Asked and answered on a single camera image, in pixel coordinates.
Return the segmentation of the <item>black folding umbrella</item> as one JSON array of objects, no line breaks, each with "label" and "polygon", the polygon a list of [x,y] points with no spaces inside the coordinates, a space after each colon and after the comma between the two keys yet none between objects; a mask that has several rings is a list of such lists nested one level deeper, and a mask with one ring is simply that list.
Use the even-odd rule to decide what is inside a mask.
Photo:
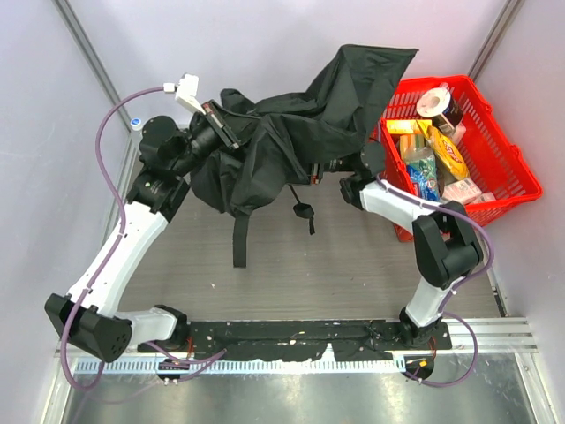
[{"label": "black folding umbrella", "polygon": [[234,217],[234,268],[247,265],[252,212],[286,185],[310,185],[314,165],[359,153],[417,53],[345,44],[303,92],[252,102],[235,88],[222,90],[217,108],[239,147],[216,150],[191,183],[197,198]]}]

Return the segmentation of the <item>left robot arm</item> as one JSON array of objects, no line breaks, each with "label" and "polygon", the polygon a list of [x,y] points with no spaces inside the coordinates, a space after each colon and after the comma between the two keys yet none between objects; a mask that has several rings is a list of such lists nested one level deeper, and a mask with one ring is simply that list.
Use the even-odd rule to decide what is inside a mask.
[{"label": "left robot arm", "polygon": [[143,167],[126,195],[117,227],[79,281],[45,303],[63,349],[72,345],[110,363],[131,346],[176,349],[185,344],[190,329],[186,314],[164,305],[121,313],[118,305],[141,259],[184,202],[190,190],[186,176],[215,151],[238,147],[214,101],[197,107],[186,129],[168,116],[145,123],[139,143]]}]

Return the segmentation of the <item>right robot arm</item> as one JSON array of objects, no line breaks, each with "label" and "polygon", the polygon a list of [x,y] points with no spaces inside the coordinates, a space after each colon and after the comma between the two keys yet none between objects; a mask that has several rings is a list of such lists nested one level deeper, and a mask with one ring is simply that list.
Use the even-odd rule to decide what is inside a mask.
[{"label": "right robot arm", "polygon": [[463,205],[425,201],[391,185],[381,177],[386,152],[378,143],[340,158],[316,157],[308,162],[311,180],[322,178],[325,172],[349,172],[340,180],[344,200],[411,234],[420,280],[399,314],[400,337],[406,345],[427,343],[456,285],[483,261],[473,221]]}]

